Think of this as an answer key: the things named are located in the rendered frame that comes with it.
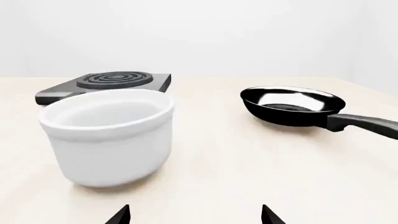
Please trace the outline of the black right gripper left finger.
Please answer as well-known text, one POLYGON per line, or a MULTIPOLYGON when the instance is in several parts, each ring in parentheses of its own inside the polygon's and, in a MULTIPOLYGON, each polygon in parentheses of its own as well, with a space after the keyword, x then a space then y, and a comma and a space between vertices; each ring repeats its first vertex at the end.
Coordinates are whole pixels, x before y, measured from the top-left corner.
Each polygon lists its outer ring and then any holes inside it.
POLYGON ((105 224, 130 224, 131 214, 129 205, 123 206, 105 224))

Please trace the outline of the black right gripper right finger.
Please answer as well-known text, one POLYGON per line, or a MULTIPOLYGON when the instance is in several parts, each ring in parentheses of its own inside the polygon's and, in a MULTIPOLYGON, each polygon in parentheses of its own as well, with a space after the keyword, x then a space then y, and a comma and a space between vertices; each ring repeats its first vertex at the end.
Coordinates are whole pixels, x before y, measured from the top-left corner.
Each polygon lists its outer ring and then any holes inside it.
POLYGON ((286 224, 267 205, 262 205, 262 224, 286 224))

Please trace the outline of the white ceramic bowl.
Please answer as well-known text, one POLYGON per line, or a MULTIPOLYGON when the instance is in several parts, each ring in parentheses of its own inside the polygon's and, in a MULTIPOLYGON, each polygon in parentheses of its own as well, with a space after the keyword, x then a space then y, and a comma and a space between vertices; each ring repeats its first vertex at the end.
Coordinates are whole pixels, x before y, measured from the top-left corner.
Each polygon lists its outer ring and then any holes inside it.
POLYGON ((147 177, 166 162, 173 115, 165 93, 118 89, 54 102, 38 120, 66 179, 102 188, 147 177))

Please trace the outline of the black frying pan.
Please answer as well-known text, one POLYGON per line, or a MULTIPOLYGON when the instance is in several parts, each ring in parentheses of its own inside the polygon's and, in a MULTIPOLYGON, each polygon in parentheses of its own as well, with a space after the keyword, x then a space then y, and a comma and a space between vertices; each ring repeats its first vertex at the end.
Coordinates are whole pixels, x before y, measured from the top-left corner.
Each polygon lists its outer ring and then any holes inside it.
POLYGON ((246 109, 268 123, 293 127, 318 127, 341 132, 347 126, 398 140, 398 122, 342 114, 346 102, 324 91, 293 86, 256 86, 244 89, 240 97, 246 109))

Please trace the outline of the black electric hot plate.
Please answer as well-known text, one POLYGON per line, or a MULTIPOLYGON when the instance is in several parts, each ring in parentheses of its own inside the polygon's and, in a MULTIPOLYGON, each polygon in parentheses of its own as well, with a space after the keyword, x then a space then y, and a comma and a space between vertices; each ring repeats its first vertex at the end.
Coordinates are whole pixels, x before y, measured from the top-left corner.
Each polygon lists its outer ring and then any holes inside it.
POLYGON ((171 81, 171 74, 150 74, 147 72, 92 73, 38 92, 35 95, 35 102, 40 106, 47 106, 71 96, 112 89, 148 89, 165 93, 171 81))

